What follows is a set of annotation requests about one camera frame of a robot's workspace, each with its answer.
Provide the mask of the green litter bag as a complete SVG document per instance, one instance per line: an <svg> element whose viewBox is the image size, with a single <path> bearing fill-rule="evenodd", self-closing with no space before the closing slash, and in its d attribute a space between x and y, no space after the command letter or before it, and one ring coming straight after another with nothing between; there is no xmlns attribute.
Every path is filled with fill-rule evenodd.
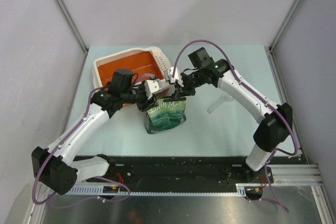
<svg viewBox="0 0 336 224"><path fill-rule="evenodd" d="M159 99L157 106L146 111L144 126L148 134L156 134L180 126L186 121L186 98Z"/></svg>

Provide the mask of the clear plastic scoop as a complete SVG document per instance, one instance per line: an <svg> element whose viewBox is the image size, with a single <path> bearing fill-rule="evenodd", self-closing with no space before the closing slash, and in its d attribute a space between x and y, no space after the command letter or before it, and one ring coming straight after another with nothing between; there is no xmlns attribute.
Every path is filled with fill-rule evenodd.
<svg viewBox="0 0 336 224"><path fill-rule="evenodd" d="M208 114L212 114L217 108L219 108L224 103L230 103L234 99L230 95L221 95L217 100L215 100L207 109Z"/></svg>

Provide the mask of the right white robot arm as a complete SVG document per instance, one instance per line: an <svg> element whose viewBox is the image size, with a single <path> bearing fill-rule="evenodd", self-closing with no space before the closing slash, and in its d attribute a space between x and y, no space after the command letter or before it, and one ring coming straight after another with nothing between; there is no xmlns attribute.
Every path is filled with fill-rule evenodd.
<svg viewBox="0 0 336 224"><path fill-rule="evenodd" d="M260 169L292 133L292 107L267 99L234 69L226 57L214 61L203 47L188 57L194 67L190 74L180 73L176 66L165 72L168 82L175 85L175 97L192 96L196 88L211 84L234 98L257 122L253 134L255 144L242 169L243 179L254 183L261 177Z"/></svg>

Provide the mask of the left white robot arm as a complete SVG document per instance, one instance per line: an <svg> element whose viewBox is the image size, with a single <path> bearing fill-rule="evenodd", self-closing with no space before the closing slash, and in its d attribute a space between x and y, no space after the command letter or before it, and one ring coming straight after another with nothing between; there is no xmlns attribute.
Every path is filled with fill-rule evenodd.
<svg viewBox="0 0 336 224"><path fill-rule="evenodd" d="M75 157L88 138L125 104L136 104L139 111L155 106L156 94L162 82L155 76L134 80L129 69L118 69L103 87L94 89L83 115L62 136L47 148L32 152L35 182L41 182L59 195L64 195L75 183L100 177L105 182L115 178L115 162L104 154L76 161Z"/></svg>

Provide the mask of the orange and cream litter box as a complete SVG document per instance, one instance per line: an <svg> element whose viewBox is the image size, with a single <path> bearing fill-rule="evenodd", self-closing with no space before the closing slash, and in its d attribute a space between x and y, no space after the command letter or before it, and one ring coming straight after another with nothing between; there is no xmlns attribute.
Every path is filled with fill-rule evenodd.
<svg viewBox="0 0 336 224"><path fill-rule="evenodd" d="M98 58L93 63L93 86L101 89L113 78L118 69L129 69L136 76L132 81L142 82L153 76L164 79L164 72L172 64L158 47L135 47Z"/></svg>

